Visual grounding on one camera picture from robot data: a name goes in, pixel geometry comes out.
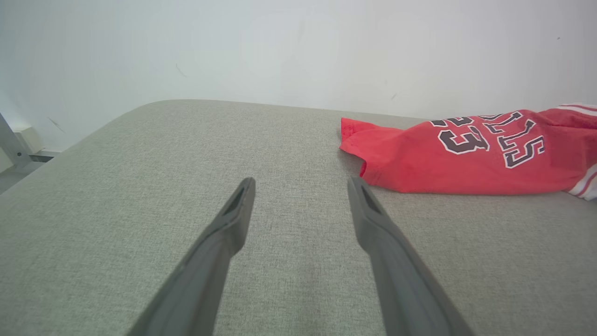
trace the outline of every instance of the clothing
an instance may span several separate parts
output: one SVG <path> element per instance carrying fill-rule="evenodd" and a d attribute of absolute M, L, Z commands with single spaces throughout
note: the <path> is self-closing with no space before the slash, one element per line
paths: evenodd
<path fill-rule="evenodd" d="M 402 193 L 597 197 L 597 108 L 448 118 L 406 130 L 343 118 L 340 149 L 361 177 Z"/>

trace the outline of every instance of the jersey lettering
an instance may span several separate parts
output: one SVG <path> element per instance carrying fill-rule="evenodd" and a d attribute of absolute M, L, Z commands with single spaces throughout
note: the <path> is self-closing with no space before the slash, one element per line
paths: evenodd
<path fill-rule="evenodd" d="M 502 121 L 501 123 L 497 123 L 497 124 L 483 124 L 488 130 L 489 132 L 493 133 L 493 134 L 498 134 L 498 133 L 503 133 L 504 130 L 503 129 L 498 129 L 496 127 L 500 127 L 500 126 L 505 126 L 508 125 L 509 123 L 515 121 L 518 118 L 522 118 L 522 114 L 518 111 L 510 114 L 510 117 L 504 121 Z"/>
<path fill-rule="evenodd" d="M 543 154 L 545 152 L 545 146 L 543 145 L 543 136 L 539 136 L 533 140 L 528 141 L 524 145 L 525 154 L 516 157 L 520 154 L 520 150 L 514 149 L 504 153 L 504 161 L 506 162 L 506 168 L 514 168 L 521 164 L 531 160 L 535 155 Z"/>
<path fill-rule="evenodd" d="M 507 132 L 508 124 L 523 117 L 523 115 L 516 111 L 510 114 L 496 114 L 496 115 L 480 115 L 481 121 L 493 121 L 498 120 L 501 116 L 505 116 L 505 120 L 499 123 L 483 123 L 483 126 L 491 134 L 499 134 Z M 434 127 L 449 127 L 453 124 L 456 127 L 465 126 L 469 132 L 458 134 L 458 130 L 442 130 L 438 134 L 438 139 L 442 142 L 444 148 L 448 152 L 460 155 L 465 153 L 474 152 L 478 149 L 490 150 L 490 143 L 483 137 L 483 134 L 479 129 L 472 124 L 474 121 L 471 117 L 461 118 L 447 118 L 444 120 L 433 120 L 431 121 Z M 531 119 L 525 121 L 525 129 L 521 132 L 510 135 L 497 136 L 497 142 L 500 146 L 504 163 L 507 168 L 512 169 L 518 167 L 521 164 L 532 160 L 535 156 L 545 152 L 545 145 L 543 136 L 538 136 L 534 139 L 527 141 L 524 145 L 518 145 L 516 142 L 521 142 L 521 138 L 531 133 L 533 127 L 537 123 Z"/>
<path fill-rule="evenodd" d="M 529 132 L 531 131 L 531 129 L 533 128 L 533 126 L 535 126 L 535 122 L 533 120 L 527 120 L 527 122 L 525 123 L 525 130 L 517 133 L 515 135 L 510 135 L 510 136 L 499 136 L 497 137 L 497 142 L 500 144 L 501 150 L 505 151 L 507 149 L 510 149 L 512 147 L 515 147 L 516 144 L 515 143 L 510 143 L 509 141 L 514 140 L 516 138 L 520 138 L 521 136 L 525 135 L 525 134 L 529 134 Z"/>

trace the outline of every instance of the gray upholstered bench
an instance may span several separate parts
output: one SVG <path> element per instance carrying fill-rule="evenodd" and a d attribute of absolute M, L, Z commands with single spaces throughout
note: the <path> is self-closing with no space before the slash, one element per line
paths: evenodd
<path fill-rule="evenodd" d="M 257 196 L 218 335 L 383 335 L 340 117 L 206 100 L 135 109 L 0 196 L 0 334 L 124 334 L 240 180 Z M 373 188 L 479 335 L 597 329 L 597 204 Z"/>

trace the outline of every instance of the white stripe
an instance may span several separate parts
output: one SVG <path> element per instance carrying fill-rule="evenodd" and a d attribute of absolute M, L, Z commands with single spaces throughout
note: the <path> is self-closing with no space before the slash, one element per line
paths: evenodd
<path fill-rule="evenodd" d="M 596 172 L 597 163 L 587 170 L 587 173 L 584 174 L 583 178 L 574 185 L 574 188 L 572 188 L 572 190 L 570 190 L 569 193 L 576 196 L 578 193 L 583 191 L 584 186 L 587 184 L 587 181 L 589 180 L 589 177 L 591 177 L 591 175 L 593 175 Z"/>
<path fill-rule="evenodd" d="M 590 201 L 593 198 L 597 197 L 597 176 L 593 178 L 593 181 L 591 181 L 591 184 L 589 184 L 587 191 L 585 191 L 582 195 L 578 196 L 580 198 L 584 198 L 587 201 Z"/>
<path fill-rule="evenodd" d="M 597 111 L 591 111 L 589 109 L 578 108 L 576 106 L 560 105 L 560 106 L 557 107 L 557 109 L 568 110 L 568 111 L 576 111 L 576 112 L 580 112 L 582 114 L 588 114 L 588 115 L 593 115 L 593 116 L 597 117 Z"/>
<path fill-rule="evenodd" d="M 588 107 L 588 108 L 597 108 L 597 105 L 589 105 L 589 104 L 583 104 L 583 103 L 562 104 L 561 106 L 568 106 L 568 105 L 580 105 L 580 106 L 584 106 L 584 107 Z"/>

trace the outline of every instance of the metal frame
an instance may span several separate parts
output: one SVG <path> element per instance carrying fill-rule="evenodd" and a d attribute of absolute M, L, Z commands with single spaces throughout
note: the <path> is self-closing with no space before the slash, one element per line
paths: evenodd
<path fill-rule="evenodd" d="M 6 155 L 13 161 L 17 171 L 25 170 L 25 167 L 33 162 L 1 113 L 0 148 L 2 148 Z"/>

